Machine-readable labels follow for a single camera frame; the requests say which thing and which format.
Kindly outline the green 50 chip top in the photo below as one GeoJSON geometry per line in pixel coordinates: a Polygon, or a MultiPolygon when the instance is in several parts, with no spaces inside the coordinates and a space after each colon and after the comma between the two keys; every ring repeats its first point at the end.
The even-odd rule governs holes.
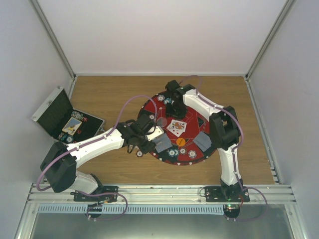
{"type": "Polygon", "coordinates": [[[171,102],[172,102],[172,99],[171,99],[171,98],[166,98],[166,99],[164,100],[164,104],[165,104],[165,105],[171,104],[171,102]]]}

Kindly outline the green 50 chip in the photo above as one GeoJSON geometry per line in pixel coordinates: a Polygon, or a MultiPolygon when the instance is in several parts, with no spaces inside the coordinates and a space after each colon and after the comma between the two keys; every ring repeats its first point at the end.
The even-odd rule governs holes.
{"type": "Polygon", "coordinates": [[[165,105],[171,104],[171,102],[172,102],[172,99],[171,99],[171,98],[166,98],[166,99],[164,100],[164,104],[165,104],[165,105]]]}
{"type": "Polygon", "coordinates": [[[179,150],[178,149],[170,149],[168,150],[168,155],[169,157],[177,157],[179,155],[179,150]]]}

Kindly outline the orange 100 chip stack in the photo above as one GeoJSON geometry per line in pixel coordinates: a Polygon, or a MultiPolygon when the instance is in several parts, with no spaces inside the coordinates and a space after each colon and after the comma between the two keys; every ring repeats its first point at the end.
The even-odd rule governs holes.
{"type": "Polygon", "coordinates": [[[143,157],[143,155],[144,154],[140,150],[136,152],[136,157],[143,157]]]}

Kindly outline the queen of spades card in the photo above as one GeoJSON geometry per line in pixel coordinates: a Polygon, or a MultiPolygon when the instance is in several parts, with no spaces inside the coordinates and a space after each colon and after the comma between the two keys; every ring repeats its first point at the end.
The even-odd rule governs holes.
{"type": "Polygon", "coordinates": [[[183,121],[179,121],[179,120],[173,120],[172,121],[172,128],[173,129],[185,132],[186,126],[187,126],[187,123],[185,123],[183,121]]]}

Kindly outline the eight of diamonds card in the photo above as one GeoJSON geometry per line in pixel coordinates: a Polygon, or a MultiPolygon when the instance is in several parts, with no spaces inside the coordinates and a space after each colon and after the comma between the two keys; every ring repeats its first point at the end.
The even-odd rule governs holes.
{"type": "Polygon", "coordinates": [[[172,134],[174,134],[175,136],[180,136],[183,131],[180,131],[180,130],[176,130],[176,129],[173,129],[172,128],[172,121],[170,123],[170,125],[166,128],[169,132],[171,132],[172,134]]]}

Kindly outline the dealt card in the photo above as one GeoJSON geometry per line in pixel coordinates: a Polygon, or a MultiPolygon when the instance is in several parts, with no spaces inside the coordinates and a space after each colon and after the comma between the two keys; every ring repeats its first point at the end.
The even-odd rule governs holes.
{"type": "Polygon", "coordinates": [[[158,153],[165,151],[172,147],[171,140],[166,134],[163,134],[153,140],[155,143],[155,149],[158,153]]]}
{"type": "Polygon", "coordinates": [[[211,145],[211,139],[204,132],[200,132],[194,139],[193,142],[201,149],[201,151],[205,152],[208,150],[211,145]]]}

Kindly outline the orange big blind button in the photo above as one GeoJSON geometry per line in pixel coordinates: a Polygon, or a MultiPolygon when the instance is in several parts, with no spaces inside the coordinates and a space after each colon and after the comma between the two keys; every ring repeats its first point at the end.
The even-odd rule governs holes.
{"type": "Polygon", "coordinates": [[[183,147],[183,146],[185,146],[185,144],[186,144],[186,140],[182,137],[180,137],[176,140],[176,145],[179,147],[183,147]]]}

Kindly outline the green 50 chip bottom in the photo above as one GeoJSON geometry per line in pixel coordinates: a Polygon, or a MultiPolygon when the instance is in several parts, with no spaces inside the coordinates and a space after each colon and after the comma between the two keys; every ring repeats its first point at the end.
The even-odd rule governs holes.
{"type": "Polygon", "coordinates": [[[178,149],[170,149],[168,150],[168,155],[169,157],[177,157],[179,155],[179,150],[178,149]]]}

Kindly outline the blue 10 chip bottom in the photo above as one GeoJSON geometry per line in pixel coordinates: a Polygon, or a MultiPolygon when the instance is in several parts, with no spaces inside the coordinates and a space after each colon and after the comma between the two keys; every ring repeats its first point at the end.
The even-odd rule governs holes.
{"type": "Polygon", "coordinates": [[[194,151],[194,150],[189,151],[189,152],[188,152],[188,156],[189,156],[191,159],[196,158],[196,156],[197,156],[196,151],[194,151]]]}

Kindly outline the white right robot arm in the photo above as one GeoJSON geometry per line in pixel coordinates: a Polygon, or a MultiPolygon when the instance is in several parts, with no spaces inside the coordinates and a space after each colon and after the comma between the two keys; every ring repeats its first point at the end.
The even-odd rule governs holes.
{"type": "Polygon", "coordinates": [[[166,105],[167,116],[182,118],[190,107],[209,121],[209,137],[221,162],[221,197],[227,202],[233,201],[243,191],[237,149],[244,139],[234,108],[211,101],[190,84],[182,87],[174,80],[167,83],[165,89],[172,99],[166,105]]]}

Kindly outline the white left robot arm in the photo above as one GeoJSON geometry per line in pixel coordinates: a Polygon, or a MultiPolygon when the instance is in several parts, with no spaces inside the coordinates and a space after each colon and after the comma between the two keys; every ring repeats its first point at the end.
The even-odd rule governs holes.
{"type": "Polygon", "coordinates": [[[149,153],[155,148],[154,139],[163,133],[153,120],[146,125],[131,120],[118,123],[105,133],[78,143],[56,142],[40,166],[41,175],[36,188],[45,191],[40,183],[46,178],[49,188],[55,193],[72,189],[85,194],[91,201],[98,201],[103,195],[102,184],[96,176],[79,172],[78,168],[101,154],[125,146],[137,146],[143,154],[149,153]]]}

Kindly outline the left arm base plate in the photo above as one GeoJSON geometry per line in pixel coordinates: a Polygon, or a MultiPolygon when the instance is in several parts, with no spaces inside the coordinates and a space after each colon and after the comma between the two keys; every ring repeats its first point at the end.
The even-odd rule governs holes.
{"type": "Polygon", "coordinates": [[[118,192],[118,186],[102,186],[98,187],[90,196],[86,196],[78,191],[71,192],[75,202],[96,202],[96,203],[108,203],[115,202],[118,192]]]}

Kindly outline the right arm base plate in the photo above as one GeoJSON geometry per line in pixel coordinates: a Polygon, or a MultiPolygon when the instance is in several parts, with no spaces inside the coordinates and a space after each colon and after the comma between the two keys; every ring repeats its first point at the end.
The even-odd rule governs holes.
{"type": "Polygon", "coordinates": [[[250,196],[248,191],[230,193],[226,195],[226,192],[221,186],[205,186],[199,189],[199,196],[204,197],[206,202],[210,203],[241,203],[250,202],[250,196]]]}

